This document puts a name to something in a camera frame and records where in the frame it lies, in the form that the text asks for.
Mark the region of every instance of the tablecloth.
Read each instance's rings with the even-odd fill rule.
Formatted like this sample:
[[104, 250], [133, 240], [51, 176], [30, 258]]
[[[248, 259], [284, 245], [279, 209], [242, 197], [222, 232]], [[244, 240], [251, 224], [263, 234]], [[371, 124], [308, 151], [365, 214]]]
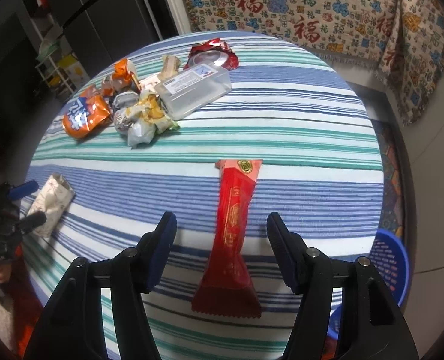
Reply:
[[[216, 37], [240, 60], [230, 72], [232, 91], [181, 120], [176, 133], [134, 150], [113, 126], [77, 142], [63, 131], [61, 111], [40, 141], [27, 180], [43, 185], [51, 173], [61, 173], [76, 196], [49, 240], [26, 237], [24, 254], [45, 303], [75, 257], [114, 257], [172, 211], [175, 244], [160, 284], [142, 297], [162, 359], [275, 359], [300, 297], [281, 279], [266, 237], [267, 215], [279, 212], [308, 246], [329, 256], [367, 255], [380, 218], [382, 162], [362, 102], [332, 68], [300, 47], [259, 34], [206, 32], [164, 40], [130, 58], [143, 78], [161, 69], [163, 54], [185, 63], [191, 45]], [[90, 83], [99, 85], [111, 71]], [[219, 192], [214, 163], [220, 158], [264, 160], [243, 247], [260, 319], [191, 311], [212, 249]], [[23, 212], [34, 198], [23, 200]], [[340, 302], [341, 291], [334, 290], [332, 307]], [[119, 358], [108, 289], [103, 323], [109, 355]]]

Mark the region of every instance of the refrigerator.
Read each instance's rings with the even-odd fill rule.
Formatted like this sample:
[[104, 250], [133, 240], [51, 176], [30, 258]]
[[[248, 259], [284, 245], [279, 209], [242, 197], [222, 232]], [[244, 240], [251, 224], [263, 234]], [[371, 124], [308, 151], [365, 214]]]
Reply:
[[178, 35], [167, 0], [48, 0], [89, 76], [148, 44]]

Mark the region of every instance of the crumpled wrapper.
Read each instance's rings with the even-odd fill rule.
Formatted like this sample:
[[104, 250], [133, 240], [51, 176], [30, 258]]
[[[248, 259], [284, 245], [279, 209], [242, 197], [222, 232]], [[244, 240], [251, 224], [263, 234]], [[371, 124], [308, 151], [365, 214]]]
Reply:
[[27, 213], [30, 215], [36, 211], [43, 211], [47, 218], [42, 226], [34, 229], [33, 233], [44, 238], [50, 237], [74, 196], [75, 192], [64, 176], [52, 173]]

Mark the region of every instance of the striped tablecloth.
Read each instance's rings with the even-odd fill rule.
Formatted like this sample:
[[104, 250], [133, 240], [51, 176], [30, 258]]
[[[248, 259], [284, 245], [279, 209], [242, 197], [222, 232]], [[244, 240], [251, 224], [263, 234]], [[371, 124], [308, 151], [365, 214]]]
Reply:
[[[379, 224], [383, 173], [364, 105], [335, 71], [283, 40], [247, 32], [195, 33], [130, 55], [144, 78], [163, 54], [185, 63], [191, 45], [221, 37], [240, 60], [232, 92], [180, 121], [151, 145], [131, 150], [113, 126], [76, 142], [61, 114], [38, 146], [27, 180], [63, 174], [76, 192], [50, 240], [27, 237], [24, 253], [46, 302], [77, 256], [114, 257], [177, 216], [174, 247], [160, 284], [144, 295], [163, 359], [274, 359], [284, 351], [300, 303], [284, 285], [266, 237], [270, 212], [307, 245], [353, 260], [368, 254]], [[108, 67], [90, 83], [100, 85]], [[263, 158], [250, 204], [243, 255], [262, 306], [260, 319], [215, 317], [190, 302], [212, 249], [221, 158]], [[22, 202], [26, 211], [35, 196]], [[334, 291], [334, 308], [341, 291]], [[103, 290], [109, 356], [119, 358], [110, 291]]]

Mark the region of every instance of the container label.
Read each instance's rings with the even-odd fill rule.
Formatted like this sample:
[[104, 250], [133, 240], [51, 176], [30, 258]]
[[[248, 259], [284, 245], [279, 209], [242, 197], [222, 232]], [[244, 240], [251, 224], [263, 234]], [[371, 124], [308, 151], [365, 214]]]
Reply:
[[180, 73], [174, 78], [164, 82], [163, 85], [174, 95], [214, 73], [217, 73], [217, 71], [210, 66], [206, 64], [198, 64], [190, 69], [190, 71]]

